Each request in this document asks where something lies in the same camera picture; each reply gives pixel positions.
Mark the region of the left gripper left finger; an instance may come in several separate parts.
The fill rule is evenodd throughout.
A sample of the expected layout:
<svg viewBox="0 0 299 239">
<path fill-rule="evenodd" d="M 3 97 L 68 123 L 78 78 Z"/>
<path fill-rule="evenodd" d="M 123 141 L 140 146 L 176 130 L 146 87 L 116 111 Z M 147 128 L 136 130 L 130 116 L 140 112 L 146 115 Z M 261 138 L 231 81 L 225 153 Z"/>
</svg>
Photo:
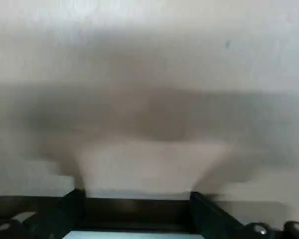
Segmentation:
<svg viewBox="0 0 299 239">
<path fill-rule="evenodd" d="M 0 219 L 0 239 L 62 239 L 84 219 L 85 191 L 75 189 L 39 212 Z"/>
</svg>

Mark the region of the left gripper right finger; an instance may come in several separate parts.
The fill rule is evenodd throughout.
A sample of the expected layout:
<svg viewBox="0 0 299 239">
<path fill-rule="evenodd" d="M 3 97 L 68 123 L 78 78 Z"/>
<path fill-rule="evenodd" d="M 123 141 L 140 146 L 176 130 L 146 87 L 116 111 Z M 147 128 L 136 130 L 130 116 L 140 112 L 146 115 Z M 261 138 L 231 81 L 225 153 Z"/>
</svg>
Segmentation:
<svg viewBox="0 0 299 239">
<path fill-rule="evenodd" d="M 281 230 L 262 222 L 242 224 L 207 196 L 191 192 L 189 209 L 194 226 L 205 239 L 299 239 L 299 222 L 287 221 Z"/>
</svg>

